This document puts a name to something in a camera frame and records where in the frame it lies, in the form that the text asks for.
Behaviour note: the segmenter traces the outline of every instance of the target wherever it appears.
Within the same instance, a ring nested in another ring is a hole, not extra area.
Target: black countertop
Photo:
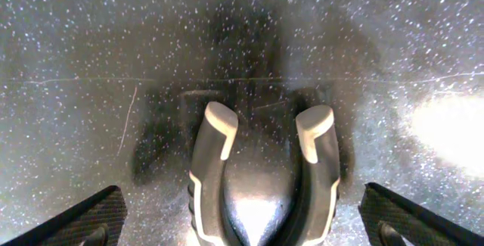
[[[335,113],[327,244],[368,244],[366,182],[479,234],[482,0],[0,0],[0,243],[108,185],[120,244],[196,244],[194,133],[236,110],[226,198],[246,243],[290,209],[301,99]]]

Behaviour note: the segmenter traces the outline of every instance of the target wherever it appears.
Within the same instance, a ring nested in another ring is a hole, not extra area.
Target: black and beige handle
[[[271,245],[317,245],[326,239],[336,211],[340,183],[340,154],[333,110],[309,108],[296,117],[302,150],[299,196]]]
[[[235,112],[218,102],[205,109],[190,169],[190,211],[192,226],[200,245],[240,244],[225,212],[223,173],[235,134],[238,119]]]

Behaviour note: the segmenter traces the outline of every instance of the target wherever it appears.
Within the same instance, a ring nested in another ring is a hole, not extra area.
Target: dark speckled surface
[[[329,104],[342,161],[326,244],[368,244],[383,184],[484,233],[482,0],[0,0],[0,242],[116,184],[120,244],[196,244],[204,105],[236,110],[226,198],[246,243],[287,214],[293,112]]]

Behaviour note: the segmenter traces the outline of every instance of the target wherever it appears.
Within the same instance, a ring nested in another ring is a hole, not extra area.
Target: blurry black object
[[[484,245],[482,236],[377,183],[366,184],[359,212],[372,245]]]
[[[121,190],[111,185],[3,246],[117,245],[126,212]]]

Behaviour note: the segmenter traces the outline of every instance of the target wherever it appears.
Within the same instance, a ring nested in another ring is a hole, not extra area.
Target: pliers
[[[205,109],[189,172],[191,225],[201,246],[242,245],[228,219],[223,177],[237,134],[235,112],[218,102]],[[340,156],[333,110],[311,107],[296,116],[304,157],[301,188],[293,209],[270,245],[317,245],[330,231],[340,183]]]

